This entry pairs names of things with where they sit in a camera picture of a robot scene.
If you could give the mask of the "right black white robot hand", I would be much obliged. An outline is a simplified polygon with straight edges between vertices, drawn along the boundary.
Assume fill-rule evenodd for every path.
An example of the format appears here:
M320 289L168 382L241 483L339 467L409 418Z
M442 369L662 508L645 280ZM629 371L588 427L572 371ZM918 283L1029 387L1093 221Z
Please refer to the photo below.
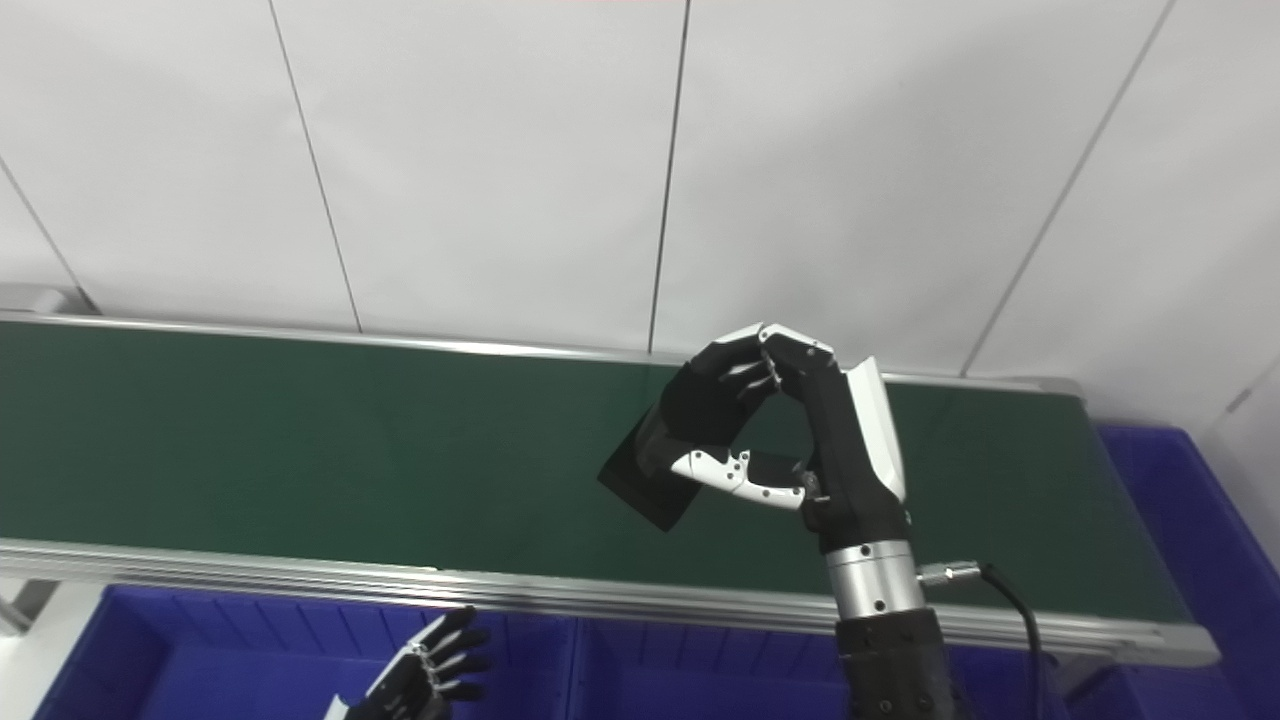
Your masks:
M805 461L733 442L763 402L800 405ZM842 369L835 350L781 324L719 337L680 368L658 404L660 468L755 503L799 511L823 553L906 541L906 483L884 378L872 356Z

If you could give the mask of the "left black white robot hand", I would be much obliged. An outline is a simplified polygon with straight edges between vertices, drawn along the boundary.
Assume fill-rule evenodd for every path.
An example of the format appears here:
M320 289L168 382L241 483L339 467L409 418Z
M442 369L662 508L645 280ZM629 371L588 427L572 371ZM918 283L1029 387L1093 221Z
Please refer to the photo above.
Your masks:
M476 626L477 610L452 609L411 635L355 703L332 698L325 719L452 719L457 703L486 697L475 679L490 659L483 647L488 629Z

